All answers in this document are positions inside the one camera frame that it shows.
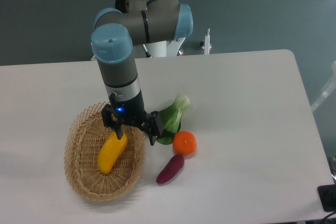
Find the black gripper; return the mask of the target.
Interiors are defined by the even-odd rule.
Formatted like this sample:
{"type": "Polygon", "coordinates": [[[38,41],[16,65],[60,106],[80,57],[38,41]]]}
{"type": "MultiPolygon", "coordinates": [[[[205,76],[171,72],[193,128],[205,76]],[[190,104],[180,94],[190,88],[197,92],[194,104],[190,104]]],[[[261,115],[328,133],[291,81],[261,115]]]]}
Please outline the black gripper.
{"type": "Polygon", "coordinates": [[[120,121],[125,125],[140,125],[141,131],[148,136],[150,145],[154,146],[163,133],[164,125],[158,111],[145,112],[142,92],[125,101],[118,101],[117,95],[113,93],[109,100],[110,104],[106,104],[101,111],[104,126],[114,130],[120,140],[123,137],[120,121]]]}

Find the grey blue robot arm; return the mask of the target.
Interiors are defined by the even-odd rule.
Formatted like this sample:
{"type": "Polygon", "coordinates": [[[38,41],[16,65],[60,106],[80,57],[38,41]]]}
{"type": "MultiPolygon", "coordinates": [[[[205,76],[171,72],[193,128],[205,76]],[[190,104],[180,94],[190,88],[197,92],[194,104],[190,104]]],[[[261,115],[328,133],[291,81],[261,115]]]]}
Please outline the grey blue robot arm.
{"type": "Polygon", "coordinates": [[[102,110],[104,126],[118,138],[123,125],[137,127],[154,144],[164,126],[158,112],[145,111],[133,49],[189,36],[193,16],[191,8],[179,0],[144,3],[143,10],[101,10],[94,21],[91,46],[110,101],[102,110]]]}

